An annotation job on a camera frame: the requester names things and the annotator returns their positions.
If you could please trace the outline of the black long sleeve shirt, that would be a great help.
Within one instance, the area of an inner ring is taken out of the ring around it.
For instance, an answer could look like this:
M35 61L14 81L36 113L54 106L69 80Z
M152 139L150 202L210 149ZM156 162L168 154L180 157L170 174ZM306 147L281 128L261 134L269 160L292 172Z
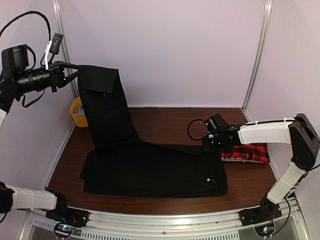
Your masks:
M78 90L94 150L81 178L86 193L128 197L225 195L221 155L196 145L154 144L138 135L117 69L83 65Z

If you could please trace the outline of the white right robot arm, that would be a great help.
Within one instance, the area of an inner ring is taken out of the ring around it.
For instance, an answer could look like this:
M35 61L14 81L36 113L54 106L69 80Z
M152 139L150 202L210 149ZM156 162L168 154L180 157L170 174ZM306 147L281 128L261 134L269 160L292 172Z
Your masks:
M205 151L221 152L235 146L267 144L271 162L286 157L283 170L256 210L259 220L268 220L275 205L295 191L301 180L319 165L320 136L304 113L280 120L228 124L217 113L204 121L207 134L202 138Z

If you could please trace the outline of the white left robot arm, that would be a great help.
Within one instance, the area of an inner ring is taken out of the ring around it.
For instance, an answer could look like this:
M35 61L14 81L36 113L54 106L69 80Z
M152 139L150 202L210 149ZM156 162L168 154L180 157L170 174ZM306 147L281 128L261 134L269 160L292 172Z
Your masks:
M25 94L44 93L47 88L55 93L83 72L83 67L62 61L53 62L49 64L49 67L36 69L2 70L0 74L0 123L4 123L14 100L22 100L23 107L28 108L39 98L26 104ZM14 187L1 182L0 212L6 215L12 210L42 210L61 222L67 222L72 218L72 211L63 194L48 190Z

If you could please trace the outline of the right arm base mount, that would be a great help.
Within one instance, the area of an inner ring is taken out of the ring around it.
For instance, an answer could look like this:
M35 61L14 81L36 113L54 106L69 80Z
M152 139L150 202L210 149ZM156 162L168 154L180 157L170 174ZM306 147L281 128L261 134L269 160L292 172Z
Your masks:
M280 218L282 212L280 205L271 202L266 196L260 201L260 205L253 208L246 208L238 212L242 226L256 225L270 222Z

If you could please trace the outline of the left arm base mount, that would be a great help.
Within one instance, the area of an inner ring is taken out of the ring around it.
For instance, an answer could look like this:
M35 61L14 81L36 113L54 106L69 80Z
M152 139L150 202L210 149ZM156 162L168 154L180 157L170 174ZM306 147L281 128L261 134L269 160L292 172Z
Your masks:
M46 212L45 216L55 221L61 221L68 223L74 227L82 228L87 226L89 212L86 210L80 210L68 206L67 197L54 190L46 190L49 193L54 194L56 197L56 205L52 210L42 211Z

